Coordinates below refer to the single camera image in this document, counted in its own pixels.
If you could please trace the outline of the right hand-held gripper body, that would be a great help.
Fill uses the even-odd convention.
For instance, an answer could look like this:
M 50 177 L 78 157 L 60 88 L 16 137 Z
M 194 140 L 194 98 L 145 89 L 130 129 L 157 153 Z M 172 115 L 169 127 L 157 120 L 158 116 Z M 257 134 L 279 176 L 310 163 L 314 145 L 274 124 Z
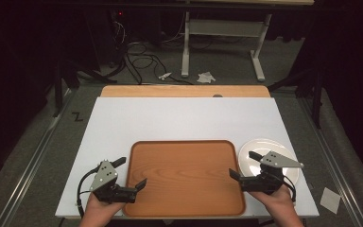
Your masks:
M 262 155 L 260 173 L 252 177 L 240 177 L 238 181 L 243 191 L 264 192 L 268 195 L 285 185 L 296 193 L 294 183 L 283 173 L 284 168 L 303 168 L 303 164 L 275 151 Z

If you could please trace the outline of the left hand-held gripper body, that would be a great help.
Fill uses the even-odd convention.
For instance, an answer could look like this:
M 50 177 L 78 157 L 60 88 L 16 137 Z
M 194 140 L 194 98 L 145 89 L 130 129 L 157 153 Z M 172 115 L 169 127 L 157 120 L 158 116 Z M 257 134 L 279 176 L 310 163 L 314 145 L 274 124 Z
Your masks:
M 135 203 L 137 190 L 117 184 L 118 173 L 108 160 L 102 161 L 91 184 L 90 191 L 107 203 Z

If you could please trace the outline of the white plate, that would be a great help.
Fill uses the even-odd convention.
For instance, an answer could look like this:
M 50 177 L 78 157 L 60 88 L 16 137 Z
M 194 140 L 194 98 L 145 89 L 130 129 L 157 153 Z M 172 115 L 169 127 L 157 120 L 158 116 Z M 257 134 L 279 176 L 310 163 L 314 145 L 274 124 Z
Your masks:
M 239 151 L 237 178 L 244 191 L 270 193 L 284 183 L 294 185 L 299 180 L 299 163 L 293 152 L 279 142 L 260 138 L 247 142 Z

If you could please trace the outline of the wooden tray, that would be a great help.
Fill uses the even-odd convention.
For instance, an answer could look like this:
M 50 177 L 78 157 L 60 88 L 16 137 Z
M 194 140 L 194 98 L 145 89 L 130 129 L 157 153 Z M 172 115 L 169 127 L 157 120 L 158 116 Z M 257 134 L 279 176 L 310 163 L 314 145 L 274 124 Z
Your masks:
M 240 216 L 246 203 L 231 169 L 237 170 L 236 153 L 226 140 L 137 142 L 127 185 L 147 184 L 123 212 L 130 218 Z

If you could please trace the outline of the person's left hand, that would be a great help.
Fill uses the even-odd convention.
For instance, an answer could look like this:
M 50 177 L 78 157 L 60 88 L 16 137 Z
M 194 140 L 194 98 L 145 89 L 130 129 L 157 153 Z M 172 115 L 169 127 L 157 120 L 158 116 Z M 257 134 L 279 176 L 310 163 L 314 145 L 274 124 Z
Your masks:
M 124 206 L 124 202 L 107 203 L 100 201 L 94 193 L 91 193 L 87 201 L 84 217 L 111 219 Z

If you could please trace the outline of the person's right hand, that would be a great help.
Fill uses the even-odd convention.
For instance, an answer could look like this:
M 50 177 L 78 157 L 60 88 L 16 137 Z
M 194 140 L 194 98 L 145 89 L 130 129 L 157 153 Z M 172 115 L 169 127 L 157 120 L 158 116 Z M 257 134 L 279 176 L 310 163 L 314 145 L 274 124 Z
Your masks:
M 282 185 L 278 190 L 268 195 L 264 192 L 250 192 L 250 195 L 260 201 L 267 211 L 277 220 L 297 216 L 290 190 Z

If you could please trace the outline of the flat white paper square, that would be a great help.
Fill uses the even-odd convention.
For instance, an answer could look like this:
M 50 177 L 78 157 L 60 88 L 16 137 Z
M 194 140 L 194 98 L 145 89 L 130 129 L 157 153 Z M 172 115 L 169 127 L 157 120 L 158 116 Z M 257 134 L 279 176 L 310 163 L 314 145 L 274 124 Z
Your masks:
M 320 205 L 336 215 L 338 212 L 340 200 L 341 197 L 338 193 L 325 187 L 320 198 Z

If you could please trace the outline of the white board sheet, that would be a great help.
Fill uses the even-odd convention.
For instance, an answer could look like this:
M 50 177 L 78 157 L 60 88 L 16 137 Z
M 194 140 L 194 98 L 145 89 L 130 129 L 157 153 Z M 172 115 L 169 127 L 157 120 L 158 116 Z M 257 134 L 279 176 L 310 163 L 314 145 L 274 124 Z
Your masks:
M 267 138 L 294 148 L 272 97 L 100 97 L 96 100 L 56 216 L 78 218 L 81 177 L 138 141 L 228 140 L 236 149 Z

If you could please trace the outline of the black stand leg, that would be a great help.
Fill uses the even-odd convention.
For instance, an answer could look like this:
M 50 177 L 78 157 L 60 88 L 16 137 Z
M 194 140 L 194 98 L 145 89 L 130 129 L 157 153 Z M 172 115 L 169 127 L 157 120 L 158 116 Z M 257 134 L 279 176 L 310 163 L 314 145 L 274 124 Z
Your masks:
M 323 72 L 316 68 L 309 68 L 281 79 L 268 86 L 270 92 L 285 86 L 296 85 L 296 97 L 312 97 L 311 118 L 315 126 L 320 128 L 320 107 Z
M 55 113 L 57 117 L 64 108 L 64 93 L 62 90 L 62 83 L 65 82 L 70 89 L 77 89 L 80 85 L 78 80 L 78 72 L 82 72 L 90 78 L 106 83 L 116 84 L 117 80 L 112 79 L 117 73 L 123 69 L 123 66 L 118 66 L 115 70 L 107 75 L 102 75 L 95 70 L 89 69 L 75 61 L 63 60 L 58 61 L 54 68 L 54 91 L 55 91 Z

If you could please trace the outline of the crumpled white paper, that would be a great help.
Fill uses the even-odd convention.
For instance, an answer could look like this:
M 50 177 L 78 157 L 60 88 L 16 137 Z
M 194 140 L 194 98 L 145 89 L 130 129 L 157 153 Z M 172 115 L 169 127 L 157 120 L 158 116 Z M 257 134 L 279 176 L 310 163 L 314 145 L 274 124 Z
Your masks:
M 211 83 L 214 81 L 216 81 L 216 79 L 210 72 L 205 72 L 205 73 L 199 74 L 199 78 L 197 79 L 197 82 L 200 82 L 200 83 Z

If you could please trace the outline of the white metal stand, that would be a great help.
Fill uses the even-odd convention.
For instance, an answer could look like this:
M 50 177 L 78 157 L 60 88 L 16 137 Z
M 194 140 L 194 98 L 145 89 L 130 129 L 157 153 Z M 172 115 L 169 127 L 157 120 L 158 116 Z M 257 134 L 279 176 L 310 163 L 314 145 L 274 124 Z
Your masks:
M 259 55 L 268 33 L 271 18 L 272 15 L 267 14 L 265 19 L 261 22 L 191 19 L 190 13 L 186 12 L 184 20 L 183 52 L 181 58 L 181 76 L 183 78 L 189 76 L 189 43 L 191 35 L 244 37 L 257 39 L 256 48 L 250 51 L 251 63 L 257 80 L 260 82 L 265 81 L 266 78 L 259 60 Z

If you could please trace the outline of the metal floor rail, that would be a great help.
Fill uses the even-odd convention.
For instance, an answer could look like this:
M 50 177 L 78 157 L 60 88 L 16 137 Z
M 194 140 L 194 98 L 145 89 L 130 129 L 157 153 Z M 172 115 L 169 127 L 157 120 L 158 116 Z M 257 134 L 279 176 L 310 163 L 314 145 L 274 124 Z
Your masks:
M 335 183 L 335 186 L 337 187 L 337 192 L 343 201 L 352 223 L 355 227 L 363 227 L 363 212 L 354 197 L 354 191 L 344 178 L 341 168 L 337 163 L 337 159 L 334 157 L 321 128 L 319 128 L 313 120 L 309 101 L 305 98 L 299 98 L 298 102 L 307 118 L 307 121 L 311 125 L 312 131 L 316 134 L 318 143 L 321 147 L 322 158 L 327 165 L 327 169 Z
M 33 155 L 28 162 L 25 171 L 23 172 L 20 180 L 17 182 L 9 200 L 7 201 L 3 211 L 0 214 L 0 227 L 9 227 L 18 207 L 26 195 L 42 161 L 46 154 L 46 148 L 54 134 L 56 127 L 61 121 L 62 115 L 75 95 L 75 91 L 68 88 L 62 97 L 61 106 L 55 111 L 54 116 L 50 119 L 47 129 L 45 130 L 38 146 L 36 147 Z

